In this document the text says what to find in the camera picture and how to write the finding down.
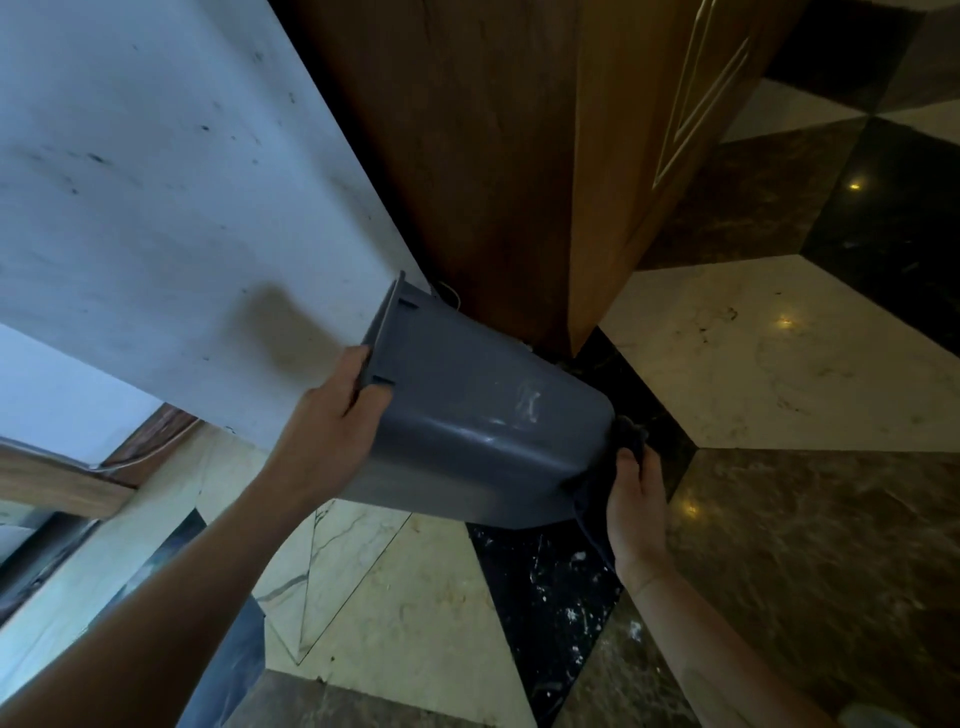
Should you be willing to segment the person's right hand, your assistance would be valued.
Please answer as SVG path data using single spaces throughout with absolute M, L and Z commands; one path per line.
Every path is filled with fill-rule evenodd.
M 614 570 L 632 598 L 672 568 L 666 517 L 665 487 L 612 487 L 606 509 L 608 539 Z

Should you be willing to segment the brown wooden wall trim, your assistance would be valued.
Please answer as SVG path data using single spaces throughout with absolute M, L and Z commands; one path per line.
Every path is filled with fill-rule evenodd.
M 203 425 L 163 404 L 100 465 L 0 438 L 0 502 L 108 519 Z

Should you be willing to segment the grey plastic waste bin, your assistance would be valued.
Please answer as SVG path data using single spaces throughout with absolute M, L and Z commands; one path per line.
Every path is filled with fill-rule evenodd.
M 514 530 L 573 518 L 570 482 L 615 421 L 605 394 L 404 273 L 363 343 L 359 386 L 392 397 L 343 500 Z

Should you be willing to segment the brown wooden cabinet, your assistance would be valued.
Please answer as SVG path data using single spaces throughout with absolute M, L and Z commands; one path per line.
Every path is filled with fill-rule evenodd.
M 575 356 L 810 0 L 269 0 L 414 259 Z

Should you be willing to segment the black cloth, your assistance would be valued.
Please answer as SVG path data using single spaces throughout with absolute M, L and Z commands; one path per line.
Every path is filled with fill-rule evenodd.
M 618 476 L 618 454 L 629 451 L 642 463 L 648 434 L 630 418 L 617 417 L 606 435 L 602 454 L 585 472 L 567 485 L 574 519 L 608 570 L 615 568 L 615 555 L 609 539 L 607 509 Z

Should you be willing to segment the dark metal rail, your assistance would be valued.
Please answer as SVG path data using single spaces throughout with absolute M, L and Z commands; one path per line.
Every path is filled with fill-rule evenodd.
M 0 564 L 0 627 L 98 528 L 95 518 L 54 513 Z

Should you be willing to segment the person's left hand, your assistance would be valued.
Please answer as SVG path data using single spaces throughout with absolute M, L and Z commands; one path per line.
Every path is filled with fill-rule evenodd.
M 350 346 L 328 379 L 305 392 L 259 473 L 263 513 L 295 523 L 338 498 L 367 460 L 374 437 L 353 432 L 353 405 L 368 346 Z

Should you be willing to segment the person's right forearm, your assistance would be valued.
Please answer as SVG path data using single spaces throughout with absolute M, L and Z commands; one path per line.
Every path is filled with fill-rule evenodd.
M 837 728 L 682 577 L 666 553 L 616 572 L 702 728 Z

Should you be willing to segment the person's left forearm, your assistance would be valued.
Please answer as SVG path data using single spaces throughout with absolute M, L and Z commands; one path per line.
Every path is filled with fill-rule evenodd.
M 175 728 L 316 486 L 262 470 L 174 559 L 0 705 L 0 728 Z

